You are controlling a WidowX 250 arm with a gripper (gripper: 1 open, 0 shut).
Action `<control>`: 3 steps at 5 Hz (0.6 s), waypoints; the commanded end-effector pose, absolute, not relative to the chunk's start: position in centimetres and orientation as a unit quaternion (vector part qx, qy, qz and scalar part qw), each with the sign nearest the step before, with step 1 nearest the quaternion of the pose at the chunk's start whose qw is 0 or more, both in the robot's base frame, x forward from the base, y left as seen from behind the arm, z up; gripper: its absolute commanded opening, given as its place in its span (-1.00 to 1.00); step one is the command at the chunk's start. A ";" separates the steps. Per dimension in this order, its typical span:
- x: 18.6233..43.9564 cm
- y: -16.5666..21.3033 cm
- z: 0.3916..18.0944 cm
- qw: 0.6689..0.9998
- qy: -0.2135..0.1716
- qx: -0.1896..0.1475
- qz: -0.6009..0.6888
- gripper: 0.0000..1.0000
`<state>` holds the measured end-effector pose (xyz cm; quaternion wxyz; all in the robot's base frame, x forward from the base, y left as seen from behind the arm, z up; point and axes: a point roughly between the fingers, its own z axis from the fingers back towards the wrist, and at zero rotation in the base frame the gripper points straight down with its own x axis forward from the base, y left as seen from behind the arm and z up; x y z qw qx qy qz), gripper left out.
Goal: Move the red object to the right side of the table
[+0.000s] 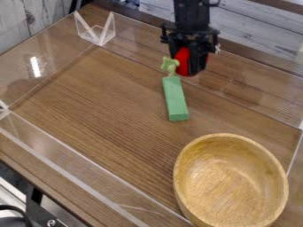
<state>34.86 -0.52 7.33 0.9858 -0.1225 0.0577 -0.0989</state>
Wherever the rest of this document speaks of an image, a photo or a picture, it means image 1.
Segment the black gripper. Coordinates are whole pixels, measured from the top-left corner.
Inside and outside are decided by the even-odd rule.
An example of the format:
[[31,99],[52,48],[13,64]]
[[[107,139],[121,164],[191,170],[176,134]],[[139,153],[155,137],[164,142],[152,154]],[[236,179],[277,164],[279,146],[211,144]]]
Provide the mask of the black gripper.
[[219,4],[220,0],[172,0],[173,22],[161,23],[160,40],[169,45],[171,58],[189,46],[189,76],[204,71],[208,52],[219,48],[220,32],[209,26],[211,8]]

